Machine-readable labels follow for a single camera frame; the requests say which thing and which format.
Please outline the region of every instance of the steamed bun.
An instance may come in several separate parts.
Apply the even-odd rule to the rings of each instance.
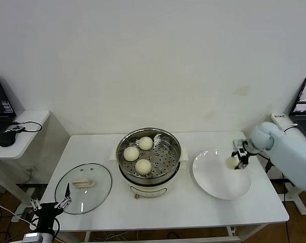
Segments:
[[[134,161],[139,157],[139,151],[138,148],[135,146],[128,147],[124,150],[124,158],[127,161]]]
[[[149,137],[142,137],[139,140],[138,146],[140,149],[149,150],[153,146],[153,140]]]

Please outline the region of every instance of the white wall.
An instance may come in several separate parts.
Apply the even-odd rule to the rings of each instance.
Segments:
[[[306,76],[306,0],[0,0],[0,76],[70,134],[248,131]]]

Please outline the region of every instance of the white table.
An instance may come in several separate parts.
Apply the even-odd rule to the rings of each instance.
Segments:
[[[192,161],[209,148],[226,148],[232,152],[232,141],[245,138],[242,132],[174,133],[186,147],[189,163],[179,170],[174,188],[156,198],[135,199],[116,164],[109,160],[113,147],[124,135],[72,136],[53,173],[42,202],[54,201],[61,177],[80,164],[98,163],[107,167],[112,188],[107,199],[93,211],[83,215],[63,213],[58,216],[63,231],[109,231],[139,229],[174,229],[250,225],[240,236],[205,238],[199,242],[239,242],[270,223],[285,222],[289,215],[257,158],[252,157],[249,170],[252,187],[242,198],[226,201],[210,196],[194,181],[190,173]],[[198,242],[177,240],[177,242]]]
[[[17,116],[14,120],[18,122],[33,121],[41,125],[44,124],[44,122],[50,115],[48,110],[24,110],[17,111],[16,114]],[[29,131],[39,129],[39,126],[37,124],[23,124],[20,126],[26,127],[26,129]],[[16,135],[16,142],[13,145],[9,147],[0,146],[0,163],[2,159],[10,160],[20,158],[24,154],[36,134],[37,133],[22,132]],[[21,214],[26,207],[31,206],[30,196],[33,194],[35,188],[29,188],[27,192],[24,192],[14,182],[12,182],[12,180],[6,175],[4,171],[1,171],[0,169],[0,191],[3,192],[4,189],[8,190],[12,195],[14,195],[22,202],[22,204],[20,204],[17,208],[16,214]],[[12,221],[18,222],[19,219],[13,217]]]
[[[285,114],[272,114],[271,119],[274,123],[281,128],[282,130],[287,129],[290,125],[294,124],[294,122]],[[286,132],[287,136],[300,139],[301,143],[306,144],[305,135],[299,130],[299,128],[291,128]],[[286,193],[286,201],[292,201],[296,205],[298,211],[302,215],[306,215],[306,207],[302,200],[299,197],[299,194],[303,192],[303,190],[293,186],[291,183],[285,183],[287,193]],[[284,201],[284,194],[279,194],[281,201]]]

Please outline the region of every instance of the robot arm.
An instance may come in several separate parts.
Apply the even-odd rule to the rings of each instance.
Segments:
[[[306,191],[306,143],[264,122],[253,129],[249,140],[234,141],[232,156],[238,155],[240,161],[236,169],[245,168],[249,157],[262,151],[292,183]]]

